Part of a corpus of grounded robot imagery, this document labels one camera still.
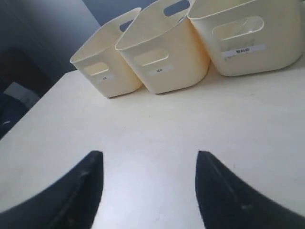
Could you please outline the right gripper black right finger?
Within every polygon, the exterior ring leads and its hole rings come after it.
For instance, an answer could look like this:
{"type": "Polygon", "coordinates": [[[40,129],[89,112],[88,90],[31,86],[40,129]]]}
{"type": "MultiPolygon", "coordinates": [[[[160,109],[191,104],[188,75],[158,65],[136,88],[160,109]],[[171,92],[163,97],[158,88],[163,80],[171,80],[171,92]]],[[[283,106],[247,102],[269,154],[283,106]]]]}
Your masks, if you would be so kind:
{"type": "Polygon", "coordinates": [[[241,180],[217,157],[200,151],[195,192],[207,229],[303,229],[305,218],[241,180]]]}

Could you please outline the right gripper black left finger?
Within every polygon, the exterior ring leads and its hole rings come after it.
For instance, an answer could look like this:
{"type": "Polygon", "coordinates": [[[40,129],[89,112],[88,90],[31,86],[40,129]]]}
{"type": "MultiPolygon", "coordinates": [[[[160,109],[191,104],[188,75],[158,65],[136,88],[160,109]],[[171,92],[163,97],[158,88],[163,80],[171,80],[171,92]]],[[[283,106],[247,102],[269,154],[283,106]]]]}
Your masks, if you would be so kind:
{"type": "Polygon", "coordinates": [[[103,153],[91,151],[51,186],[0,214],[2,229],[90,229],[102,198],[103,153]]]}

